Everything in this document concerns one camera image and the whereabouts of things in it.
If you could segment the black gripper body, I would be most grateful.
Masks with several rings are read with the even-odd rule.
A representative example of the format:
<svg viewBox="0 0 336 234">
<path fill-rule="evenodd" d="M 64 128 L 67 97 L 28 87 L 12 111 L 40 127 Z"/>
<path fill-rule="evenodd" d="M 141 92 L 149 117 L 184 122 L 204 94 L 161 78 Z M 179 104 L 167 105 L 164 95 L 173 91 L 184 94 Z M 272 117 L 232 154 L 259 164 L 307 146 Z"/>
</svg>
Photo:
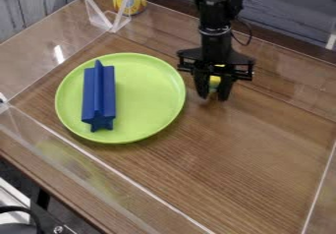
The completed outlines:
<svg viewBox="0 0 336 234">
<path fill-rule="evenodd" d="M 229 74 L 235 80 L 251 81 L 253 78 L 255 59 L 236 52 L 233 49 L 220 58 L 207 60 L 201 48 L 177 51 L 180 62 L 177 70 L 195 74 L 197 69 L 204 70 L 212 76 Z"/>
</svg>

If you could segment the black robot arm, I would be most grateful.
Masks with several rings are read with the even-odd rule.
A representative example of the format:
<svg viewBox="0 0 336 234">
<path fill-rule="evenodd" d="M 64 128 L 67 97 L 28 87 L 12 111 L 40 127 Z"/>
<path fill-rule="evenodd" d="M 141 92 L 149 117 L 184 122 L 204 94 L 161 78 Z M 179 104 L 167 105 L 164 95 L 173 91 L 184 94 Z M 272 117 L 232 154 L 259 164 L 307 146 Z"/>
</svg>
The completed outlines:
<svg viewBox="0 0 336 234">
<path fill-rule="evenodd" d="M 213 88 L 217 99 L 227 101 L 233 83 L 251 81 L 255 59 L 232 47 L 231 21 L 243 9 L 243 0 L 195 0 L 200 12 L 201 46 L 177 51 L 177 69 L 193 76 L 197 94 L 208 98 L 211 77 L 219 77 Z"/>
</svg>

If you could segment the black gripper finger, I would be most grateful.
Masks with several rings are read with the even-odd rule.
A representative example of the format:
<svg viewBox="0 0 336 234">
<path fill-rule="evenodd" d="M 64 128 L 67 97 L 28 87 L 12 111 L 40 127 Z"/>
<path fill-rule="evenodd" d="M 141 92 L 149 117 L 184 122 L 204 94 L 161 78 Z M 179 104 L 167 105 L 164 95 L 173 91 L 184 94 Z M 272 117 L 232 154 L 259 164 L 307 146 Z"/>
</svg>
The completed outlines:
<svg viewBox="0 0 336 234">
<path fill-rule="evenodd" d="M 203 70 L 196 69 L 193 78 L 197 94 L 201 98 L 207 98 L 209 95 L 211 75 Z"/>
<path fill-rule="evenodd" d="M 220 83 L 217 86 L 217 99 L 220 101 L 228 100 L 233 83 L 235 83 L 235 79 L 232 78 L 231 75 L 223 75 L 220 77 Z"/>
</svg>

